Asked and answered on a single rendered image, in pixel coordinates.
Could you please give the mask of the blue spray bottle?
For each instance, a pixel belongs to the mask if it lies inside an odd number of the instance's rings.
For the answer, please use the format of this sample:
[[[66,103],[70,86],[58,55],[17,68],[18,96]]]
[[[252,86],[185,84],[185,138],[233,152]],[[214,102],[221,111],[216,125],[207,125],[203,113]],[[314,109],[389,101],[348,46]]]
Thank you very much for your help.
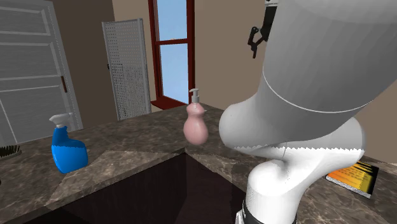
[[[52,137],[52,155],[57,169],[66,174],[88,165],[87,147],[76,139],[70,139],[65,123],[73,113],[53,115],[49,121],[56,127]]]

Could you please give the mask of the red framed window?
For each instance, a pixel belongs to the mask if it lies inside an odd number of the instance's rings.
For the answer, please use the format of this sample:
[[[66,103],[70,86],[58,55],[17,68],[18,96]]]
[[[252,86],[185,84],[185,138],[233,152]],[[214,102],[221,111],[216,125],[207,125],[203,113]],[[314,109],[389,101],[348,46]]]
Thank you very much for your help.
[[[195,0],[148,0],[156,99],[170,109],[191,103],[195,88]]]

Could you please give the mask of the grey perforated panel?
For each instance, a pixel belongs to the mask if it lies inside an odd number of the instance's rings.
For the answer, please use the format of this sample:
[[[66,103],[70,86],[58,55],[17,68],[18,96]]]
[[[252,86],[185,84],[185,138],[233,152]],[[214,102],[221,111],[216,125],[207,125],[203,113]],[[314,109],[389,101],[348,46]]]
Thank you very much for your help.
[[[102,30],[118,119],[151,113],[142,18],[103,22]]]

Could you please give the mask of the orange and black book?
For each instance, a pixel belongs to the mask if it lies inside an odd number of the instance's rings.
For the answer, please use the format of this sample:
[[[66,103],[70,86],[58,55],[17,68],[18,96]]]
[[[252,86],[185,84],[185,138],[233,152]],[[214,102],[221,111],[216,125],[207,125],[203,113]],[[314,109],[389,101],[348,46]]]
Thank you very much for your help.
[[[378,172],[378,167],[358,161],[350,167],[327,174],[325,179],[370,199]]]

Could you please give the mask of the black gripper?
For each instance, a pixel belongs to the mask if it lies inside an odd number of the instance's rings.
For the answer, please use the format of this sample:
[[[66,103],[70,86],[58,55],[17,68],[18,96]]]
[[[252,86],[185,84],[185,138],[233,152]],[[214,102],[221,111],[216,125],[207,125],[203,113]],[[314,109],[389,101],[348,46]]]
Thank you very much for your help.
[[[276,13],[276,6],[267,6],[265,9],[265,14],[264,14],[264,19],[263,19],[263,25],[261,29],[257,27],[252,27],[251,32],[249,34],[249,39],[247,41],[247,44],[251,47],[251,51],[253,52],[253,58],[256,58],[256,53],[257,53],[257,47],[258,45],[263,42],[263,41],[268,41],[268,37],[270,34],[270,30],[274,21],[275,13]],[[261,38],[254,42],[253,38],[256,33],[260,32]]]

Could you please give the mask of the white panelled door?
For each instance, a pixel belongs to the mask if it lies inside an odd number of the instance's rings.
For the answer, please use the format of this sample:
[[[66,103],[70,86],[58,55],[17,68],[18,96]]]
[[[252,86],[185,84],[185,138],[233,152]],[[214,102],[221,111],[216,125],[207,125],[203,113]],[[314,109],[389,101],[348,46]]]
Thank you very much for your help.
[[[0,0],[0,146],[51,136],[63,113],[82,129],[53,3]]]

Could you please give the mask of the pink soap dispenser bottle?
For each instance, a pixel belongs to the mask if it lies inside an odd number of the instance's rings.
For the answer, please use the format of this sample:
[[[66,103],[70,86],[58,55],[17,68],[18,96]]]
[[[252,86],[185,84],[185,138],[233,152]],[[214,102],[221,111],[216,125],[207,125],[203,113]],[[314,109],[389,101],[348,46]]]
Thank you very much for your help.
[[[194,145],[201,145],[207,141],[209,136],[207,126],[204,122],[205,109],[199,103],[199,89],[193,88],[192,102],[186,107],[188,118],[183,127],[186,140]]]

